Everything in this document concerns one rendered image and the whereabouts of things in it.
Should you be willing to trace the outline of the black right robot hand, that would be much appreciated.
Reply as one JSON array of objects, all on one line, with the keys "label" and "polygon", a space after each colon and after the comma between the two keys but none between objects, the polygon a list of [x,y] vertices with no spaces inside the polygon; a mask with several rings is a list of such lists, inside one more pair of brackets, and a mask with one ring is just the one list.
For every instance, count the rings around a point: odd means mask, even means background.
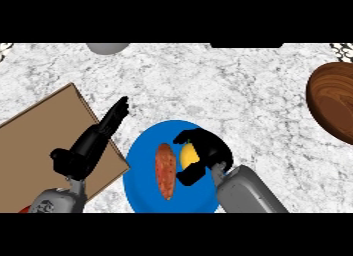
[{"label": "black right robot hand", "polygon": [[175,136],[173,143],[190,142],[199,160],[190,163],[186,169],[175,174],[178,182],[190,186],[205,175],[205,169],[212,169],[215,164],[223,165],[227,172],[233,164],[232,151],[223,140],[205,129],[195,128],[183,130]]}]

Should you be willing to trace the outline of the brown cutting board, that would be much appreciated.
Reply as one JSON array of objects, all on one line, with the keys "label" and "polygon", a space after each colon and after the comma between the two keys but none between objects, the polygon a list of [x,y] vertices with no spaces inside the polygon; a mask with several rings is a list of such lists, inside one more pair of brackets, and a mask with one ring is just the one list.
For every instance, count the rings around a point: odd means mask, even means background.
[{"label": "brown cutting board", "polygon": [[[19,212],[46,189],[69,188],[69,178],[53,171],[50,152],[69,149],[102,118],[94,116],[75,86],[66,85],[0,125],[0,213]],[[109,139],[82,180],[87,200],[127,169]]]}]

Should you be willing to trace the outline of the yellow lemon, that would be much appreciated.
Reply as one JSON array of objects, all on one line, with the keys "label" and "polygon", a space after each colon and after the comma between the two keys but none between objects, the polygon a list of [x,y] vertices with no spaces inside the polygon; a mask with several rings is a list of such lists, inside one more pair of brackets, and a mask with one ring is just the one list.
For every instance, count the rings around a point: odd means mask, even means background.
[{"label": "yellow lemon", "polygon": [[190,143],[186,143],[181,147],[180,154],[178,154],[180,166],[181,169],[199,161],[199,157]]}]

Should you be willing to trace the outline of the blue plate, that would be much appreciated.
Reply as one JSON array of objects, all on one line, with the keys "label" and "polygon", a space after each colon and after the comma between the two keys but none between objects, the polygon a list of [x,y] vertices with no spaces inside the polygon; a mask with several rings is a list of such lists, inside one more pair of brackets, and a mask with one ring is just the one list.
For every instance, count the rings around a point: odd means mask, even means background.
[{"label": "blue plate", "polygon": [[155,177],[155,152],[158,145],[167,143],[174,155],[181,144],[173,139],[183,130],[198,125],[183,120],[167,120],[153,124],[136,138],[128,149],[125,161],[130,169],[122,175],[127,201],[134,212],[142,213],[212,213],[218,207],[215,187],[209,169],[204,177],[190,186],[174,184],[173,196],[164,199]]}]

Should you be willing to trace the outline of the grey round object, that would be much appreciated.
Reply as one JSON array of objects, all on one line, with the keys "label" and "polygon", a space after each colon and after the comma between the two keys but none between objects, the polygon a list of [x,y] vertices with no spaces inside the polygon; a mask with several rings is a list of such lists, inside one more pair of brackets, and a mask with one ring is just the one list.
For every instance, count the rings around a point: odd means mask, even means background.
[{"label": "grey round object", "polygon": [[116,54],[127,46],[127,43],[87,43],[87,48],[99,55]]}]

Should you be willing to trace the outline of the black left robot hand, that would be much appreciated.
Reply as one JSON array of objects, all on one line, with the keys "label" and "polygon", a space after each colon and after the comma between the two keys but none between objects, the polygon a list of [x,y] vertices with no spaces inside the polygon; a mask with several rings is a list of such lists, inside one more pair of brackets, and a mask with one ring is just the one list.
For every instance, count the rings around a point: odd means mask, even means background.
[{"label": "black left robot hand", "polygon": [[127,96],[119,98],[99,123],[80,135],[71,148],[56,148],[50,152],[53,171],[75,181],[84,180],[96,167],[108,140],[128,114],[127,100]]}]

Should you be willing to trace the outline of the brown wooden bowl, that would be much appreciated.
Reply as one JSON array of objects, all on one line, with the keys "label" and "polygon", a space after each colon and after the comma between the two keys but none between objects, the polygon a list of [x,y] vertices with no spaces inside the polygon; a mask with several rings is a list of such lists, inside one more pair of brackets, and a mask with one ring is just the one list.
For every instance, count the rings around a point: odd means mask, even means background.
[{"label": "brown wooden bowl", "polygon": [[307,80],[305,102],[325,131],[353,145],[353,64],[320,65]]}]

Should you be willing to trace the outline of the orange sweet potato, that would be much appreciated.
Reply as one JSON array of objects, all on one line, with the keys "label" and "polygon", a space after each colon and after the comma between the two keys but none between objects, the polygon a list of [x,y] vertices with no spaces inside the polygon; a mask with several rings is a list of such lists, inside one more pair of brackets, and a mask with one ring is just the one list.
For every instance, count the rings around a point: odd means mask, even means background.
[{"label": "orange sweet potato", "polygon": [[158,145],[155,152],[155,178],[161,196],[168,200],[175,183],[175,155],[167,143]]}]

